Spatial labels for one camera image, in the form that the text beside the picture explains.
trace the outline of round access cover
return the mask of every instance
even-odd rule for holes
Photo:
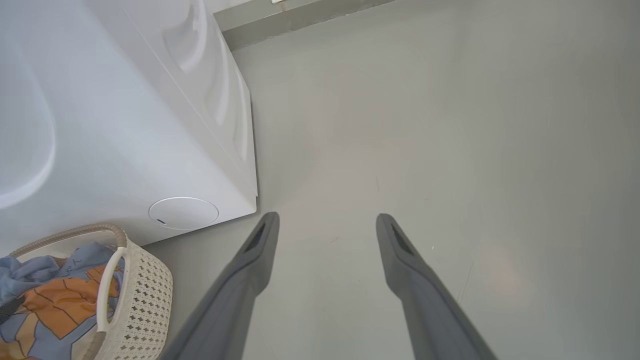
[[[194,197],[170,197],[149,208],[149,217],[158,224],[176,230],[196,230],[212,225],[218,209],[208,201]]]

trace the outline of perforated basket side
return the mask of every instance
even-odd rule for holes
[[[173,277],[162,261],[127,239],[128,259],[117,317],[96,360],[153,360],[166,341]]]

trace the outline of white plastic basket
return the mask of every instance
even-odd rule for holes
[[[166,341],[173,278],[162,261],[133,243],[113,224],[94,224],[48,236],[11,253],[20,261],[43,255],[67,258],[91,241],[117,249],[107,264],[96,303],[97,332],[83,360],[154,360]],[[111,277],[125,259],[116,311],[107,319]]]

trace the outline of washing machine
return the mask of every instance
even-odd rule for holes
[[[0,3],[0,251],[256,211],[250,94],[202,0]]]

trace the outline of clothes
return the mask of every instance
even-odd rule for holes
[[[58,270],[56,260],[51,256],[33,258],[24,264],[10,256],[1,258],[0,306],[51,280]]]
[[[93,243],[77,249],[49,282],[31,288],[16,313],[0,325],[0,359],[76,360],[96,332],[96,298],[113,251]],[[108,317],[124,278],[121,259],[111,278]]]
[[[73,277],[86,269],[106,264],[111,255],[113,250],[93,242],[76,249],[61,267],[58,267],[56,258],[52,256],[40,256],[24,263],[11,256],[1,258],[0,307],[55,277]]]
[[[7,302],[5,305],[0,307],[0,325],[4,324],[5,321],[9,320],[9,318],[18,310],[20,305],[24,302],[24,297],[19,297]]]

